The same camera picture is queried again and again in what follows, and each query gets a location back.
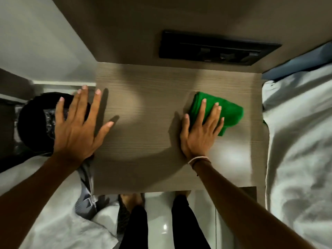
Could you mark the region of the black waste bin with liner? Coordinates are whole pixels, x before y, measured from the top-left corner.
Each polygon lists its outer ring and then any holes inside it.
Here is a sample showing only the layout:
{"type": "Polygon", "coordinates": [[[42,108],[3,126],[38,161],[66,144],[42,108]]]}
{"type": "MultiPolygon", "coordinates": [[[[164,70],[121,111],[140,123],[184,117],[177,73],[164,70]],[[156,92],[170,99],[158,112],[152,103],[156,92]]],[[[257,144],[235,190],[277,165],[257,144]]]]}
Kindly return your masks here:
{"type": "Polygon", "coordinates": [[[17,130],[21,141],[36,155],[53,154],[56,105],[64,98],[63,118],[67,120],[74,95],[60,92],[43,93],[27,102],[18,116],[17,130]]]}

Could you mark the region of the person's left foot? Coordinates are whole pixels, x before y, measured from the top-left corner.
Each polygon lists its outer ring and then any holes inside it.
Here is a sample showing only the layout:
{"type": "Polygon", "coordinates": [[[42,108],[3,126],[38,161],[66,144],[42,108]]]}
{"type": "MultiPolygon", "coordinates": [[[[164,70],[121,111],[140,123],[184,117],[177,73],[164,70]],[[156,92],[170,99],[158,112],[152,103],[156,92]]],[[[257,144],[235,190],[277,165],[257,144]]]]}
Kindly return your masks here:
{"type": "Polygon", "coordinates": [[[136,206],[145,208],[144,193],[120,194],[119,198],[129,213],[131,213],[136,206]]]}

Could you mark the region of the black wall switch panel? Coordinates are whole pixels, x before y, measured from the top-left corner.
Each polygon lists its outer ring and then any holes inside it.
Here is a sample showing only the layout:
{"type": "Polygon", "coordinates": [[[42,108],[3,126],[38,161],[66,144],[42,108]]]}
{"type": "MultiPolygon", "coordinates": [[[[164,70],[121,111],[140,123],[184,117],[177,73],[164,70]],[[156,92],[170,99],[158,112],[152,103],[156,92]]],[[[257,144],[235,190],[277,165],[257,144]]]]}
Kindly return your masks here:
{"type": "Polygon", "coordinates": [[[164,30],[159,58],[252,66],[282,44],[164,30]]]}

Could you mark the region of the green cleaning cloth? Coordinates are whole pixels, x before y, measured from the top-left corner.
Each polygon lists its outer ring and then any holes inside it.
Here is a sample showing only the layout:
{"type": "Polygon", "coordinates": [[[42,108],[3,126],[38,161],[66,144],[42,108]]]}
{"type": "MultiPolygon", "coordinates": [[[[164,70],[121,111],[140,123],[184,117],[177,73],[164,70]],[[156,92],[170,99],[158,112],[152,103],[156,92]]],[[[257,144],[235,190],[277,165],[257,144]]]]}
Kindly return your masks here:
{"type": "Polygon", "coordinates": [[[224,117],[224,125],[221,131],[219,132],[218,136],[223,136],[227,128],[237,125],[239,121],[243,118],[244,114],[243,107],[220,97],[216,97],[203,92],[197,92],[193,98],[193,102],[188,112],[190,119],[189,130],[191,130],[193,124],[197,119],[201,107],[201,102],[203,99],[207,100],[203,124],[206,122],[207,118],[209,117],[210,112],[215,103],[218,103],[219,106],[222,107],[219,118],[221,119],[224,117]]]}

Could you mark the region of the white thread wristband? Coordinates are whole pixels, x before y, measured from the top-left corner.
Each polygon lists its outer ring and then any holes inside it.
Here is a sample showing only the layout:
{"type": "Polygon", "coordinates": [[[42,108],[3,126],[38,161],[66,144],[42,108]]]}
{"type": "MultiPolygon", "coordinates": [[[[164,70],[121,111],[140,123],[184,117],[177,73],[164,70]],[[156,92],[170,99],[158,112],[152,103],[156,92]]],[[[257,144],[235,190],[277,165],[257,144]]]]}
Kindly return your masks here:
{"type": "Polygon", "coordinates": [[[211,161],[209,160],[209,158],[207,156],[197,156],[197,157],[194,157],[192,159],[190,159],[187,164],[190,165],[192,168],[194,167],[194,165],[198,162],[208,162],[211,164],[211,161]]]}

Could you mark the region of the blue pillow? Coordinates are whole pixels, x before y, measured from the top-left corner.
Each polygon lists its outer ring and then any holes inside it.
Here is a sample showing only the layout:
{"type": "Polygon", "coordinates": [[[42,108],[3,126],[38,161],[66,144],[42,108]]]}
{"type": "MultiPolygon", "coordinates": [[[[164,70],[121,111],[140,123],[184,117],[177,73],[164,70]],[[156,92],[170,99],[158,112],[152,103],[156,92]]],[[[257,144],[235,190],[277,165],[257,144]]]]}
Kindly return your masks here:
{"type": "Polygon", "coordinates": [[[332,41],[266,71],[262,79],[279,81],[294,73],[315,70],[329,63],[332,63],[332,41]]]}

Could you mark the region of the person's right forearm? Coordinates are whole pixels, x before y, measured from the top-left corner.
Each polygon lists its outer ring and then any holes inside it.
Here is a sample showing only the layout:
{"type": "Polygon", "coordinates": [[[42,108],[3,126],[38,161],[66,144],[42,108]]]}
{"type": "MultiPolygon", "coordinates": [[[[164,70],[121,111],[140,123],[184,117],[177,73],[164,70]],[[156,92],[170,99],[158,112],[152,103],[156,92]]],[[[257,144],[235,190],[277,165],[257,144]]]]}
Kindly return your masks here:
{"type": "Polygon", "coordinates": [[[193,170],[218,213],[246,249],[315,249],[305,239],[236,187],[208,162],[193,170]]]}

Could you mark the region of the white crumpled bed sheet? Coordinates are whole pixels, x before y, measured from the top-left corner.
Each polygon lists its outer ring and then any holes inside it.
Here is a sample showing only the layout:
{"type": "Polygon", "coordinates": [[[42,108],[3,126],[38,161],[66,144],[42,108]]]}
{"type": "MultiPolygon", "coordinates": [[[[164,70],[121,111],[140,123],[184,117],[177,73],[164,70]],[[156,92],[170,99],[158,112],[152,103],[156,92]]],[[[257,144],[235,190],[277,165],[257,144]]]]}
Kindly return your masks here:
{"type": "Polygon", "coordinates": [[[118,244],[118,201],[88,220],[75,211],[81,192],[75,171],[49,199],[18,249],[113,249],[118,244]]]}

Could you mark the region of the person's black trousers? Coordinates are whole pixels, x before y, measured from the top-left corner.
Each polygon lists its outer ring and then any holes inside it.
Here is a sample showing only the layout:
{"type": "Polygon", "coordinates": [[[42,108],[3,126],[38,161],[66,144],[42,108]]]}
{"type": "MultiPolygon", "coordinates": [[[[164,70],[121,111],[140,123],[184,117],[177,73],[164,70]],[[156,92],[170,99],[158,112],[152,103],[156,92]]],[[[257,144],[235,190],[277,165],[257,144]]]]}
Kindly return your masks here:
{"type": "MultiPolygon", "coordinates": [[[[211,249],[195,214],[189,206],[187,196],[190,192],[176,192],[172,205],[172,231],[175,249],[211,249]]],[[[124,232],[119,249],[148,249],[147,212],[136,206],[124,232]]]]}

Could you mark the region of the person's right hand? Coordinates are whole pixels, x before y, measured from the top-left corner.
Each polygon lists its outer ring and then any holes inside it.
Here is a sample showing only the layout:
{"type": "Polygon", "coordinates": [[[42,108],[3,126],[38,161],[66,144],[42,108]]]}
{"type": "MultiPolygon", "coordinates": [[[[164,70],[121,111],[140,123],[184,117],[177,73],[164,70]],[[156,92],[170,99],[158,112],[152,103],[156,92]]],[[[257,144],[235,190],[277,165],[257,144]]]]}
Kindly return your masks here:
{"type": "Polygon", "coordinates": [[[212,137],[211,130],[204,130],[203,120],[205,117],[206,99],[201,102],[200,111],[197,119],[189,130],[189,136],[184,143],[180,142],[181,150],[187,161],[197,156],[207,156],[210,148],[215,142],[212,137]]]}

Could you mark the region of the person's left hand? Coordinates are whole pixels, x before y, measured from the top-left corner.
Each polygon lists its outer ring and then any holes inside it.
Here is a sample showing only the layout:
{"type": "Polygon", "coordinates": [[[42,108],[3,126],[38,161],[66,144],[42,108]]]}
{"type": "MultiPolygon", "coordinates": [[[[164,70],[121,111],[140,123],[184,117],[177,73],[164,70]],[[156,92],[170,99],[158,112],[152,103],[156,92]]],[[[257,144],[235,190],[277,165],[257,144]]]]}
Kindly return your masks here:
{"type": "Polygon", "coordinates": [[[102,92],[97,89],[87,119],[71,119],[71,105],[67,120],[63,118],[64,98],[56,105],[55,141],[52,157],[82,163],[100,146],[94,146],[94,135],[102,92]]]}

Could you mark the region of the grey striped fabric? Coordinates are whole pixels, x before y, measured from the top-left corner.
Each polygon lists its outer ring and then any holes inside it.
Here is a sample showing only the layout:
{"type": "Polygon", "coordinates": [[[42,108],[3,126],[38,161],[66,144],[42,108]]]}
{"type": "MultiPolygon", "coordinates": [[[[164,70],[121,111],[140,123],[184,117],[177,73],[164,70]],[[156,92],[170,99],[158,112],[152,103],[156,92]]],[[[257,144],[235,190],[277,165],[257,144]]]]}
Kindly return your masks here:
{"type": "Polygon", "coordinates": [[[77,170],[81,180],[81,194],[75,204],[75,213],[87,220],[91,220],[97,214],[98,198],[94,195],[92,161],[93,156],[85,159],[77,170]]]}

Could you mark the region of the person's left forearm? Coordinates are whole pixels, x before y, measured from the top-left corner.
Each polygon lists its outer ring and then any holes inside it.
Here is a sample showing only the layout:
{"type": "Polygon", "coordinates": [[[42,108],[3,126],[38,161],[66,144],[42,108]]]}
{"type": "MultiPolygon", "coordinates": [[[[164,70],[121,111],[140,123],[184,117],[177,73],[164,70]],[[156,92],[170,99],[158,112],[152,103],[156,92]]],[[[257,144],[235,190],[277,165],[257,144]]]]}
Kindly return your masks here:
{"type": "Polygon", "coordinates": [[[30,177],[0,196],[0,249],[18,249],[62,182],[90,155],[54,153],[30,177]]]}

